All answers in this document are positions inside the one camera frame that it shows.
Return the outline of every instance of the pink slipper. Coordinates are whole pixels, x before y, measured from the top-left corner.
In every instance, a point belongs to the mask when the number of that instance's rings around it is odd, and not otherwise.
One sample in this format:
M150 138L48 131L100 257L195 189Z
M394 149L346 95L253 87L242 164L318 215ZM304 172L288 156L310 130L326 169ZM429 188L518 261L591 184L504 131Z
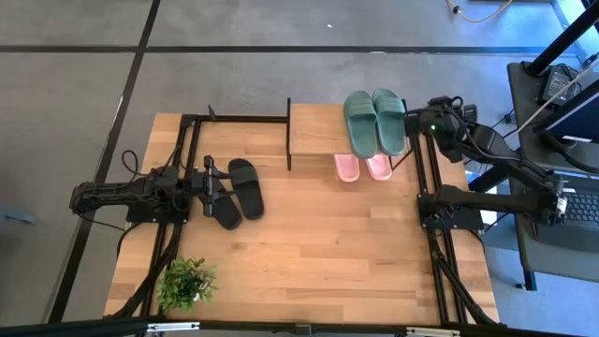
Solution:
M353 154L335 154L337 175L342 182L355 182L359 177L358 158Z
M377 154L372 158L366 159L368 171L376 181L383 181L391 178L393 171L389 165L389 160L384 154Z

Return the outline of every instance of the slipper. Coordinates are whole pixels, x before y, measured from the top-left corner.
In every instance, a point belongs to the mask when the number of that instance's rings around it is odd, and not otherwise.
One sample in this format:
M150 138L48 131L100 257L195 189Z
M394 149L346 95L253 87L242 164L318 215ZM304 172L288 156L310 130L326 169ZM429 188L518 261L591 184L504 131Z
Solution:
M245 159L233 159L228 163L228 174L243 215L250 220L261 218L264 215L264 201L254 166Z
M339 179L345 183L355 182L359 177L358 158L353 154L335 154L334 157Z
M223 184L216 178L212 178L212 189L216 192L226 191ZM240 210L237 209L230 196L221 196L214 202L212 215L224 229L235 229L241 223Z
M352 151L360 158L372 158L376 154L376 111L370 95L365 91L352 93L343 104Z
M405 127L403 125L403 102L388 89L376 89L373 93L376 109L376 129L383 153L403 154Z
M372 158L366 159L366 167L376 181L388 180L393 173L388 156L384 154L377 154Z

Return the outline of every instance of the potted plant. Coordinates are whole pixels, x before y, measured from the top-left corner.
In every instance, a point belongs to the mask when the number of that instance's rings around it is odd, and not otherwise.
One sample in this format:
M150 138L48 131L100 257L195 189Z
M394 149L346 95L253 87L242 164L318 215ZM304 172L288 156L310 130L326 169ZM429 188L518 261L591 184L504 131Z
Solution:
M210 301L212 292L217 290L212 282L216 278L216 267L202 269L204 258L183 258L172 260L170 269L156 287L158 304L168 313L172 309L191 311L197 300Z

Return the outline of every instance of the concrete floor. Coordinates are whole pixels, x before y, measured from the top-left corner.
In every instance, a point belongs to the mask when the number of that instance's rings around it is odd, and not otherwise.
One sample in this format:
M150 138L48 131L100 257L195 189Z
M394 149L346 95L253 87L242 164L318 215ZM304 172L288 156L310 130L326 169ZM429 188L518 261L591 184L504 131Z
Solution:
M137 44L150 4L150 0L4 0L0 44ZM460 5L472 17L499 6L466 1ZM516 3L500 17L472 25L455 18L441 0L209 0L201 7L197 1L169 0L161 5L150 44L544 47L561 31L548 4ZM157 112L205 113L211 104L217 113L284 114L288 96L295 102L342 102L354 90L387 87L411 107L437 95L462 95L477 104L480 122L491 125L512 108L506 65L531 59L530 55L146 54L109 181L129 179L120 153L131 149L143 157ZM73 186L94 174L131 61L130 54L0 54L0 159L5 163L0 168L5 187L0 205L39 218L34 226L12 222L0 226L0 326L45 320L77 223L67 208L68 198ZM510 127L497 129L504 133ZM102 210L97 219L120 225L124 210ZM93 228L65 320L102 315L118 236L110 228ZM518 260L506 252L487 252L504 323L582 334L599 330L593 323L581 323L593 321L599 310L596 303L578 307L572 294L545 290L541 282L535 294L514 290L506 296L506 287L521 278ZM576 282L585 289L576 296L599 294L597 284ZM563 310L561 303L567 304ZM539 306L581 318L573 325L565 315L538 315Z

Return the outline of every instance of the black slipper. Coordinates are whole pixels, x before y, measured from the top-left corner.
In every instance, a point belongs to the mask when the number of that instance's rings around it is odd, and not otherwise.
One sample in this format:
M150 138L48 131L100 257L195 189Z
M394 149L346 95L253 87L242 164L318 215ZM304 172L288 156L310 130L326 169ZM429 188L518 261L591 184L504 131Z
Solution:
M250 220L261 218L264 215L264 201L254 166L245 159L233 159L228 163L228 174L243 215Z
M215 192L226 191L223 184L216 178L212 178L212 188ZM222 227L228 230L237 228L241 223L240 210L237 209L230 196L222 196L214 202L212 215Z

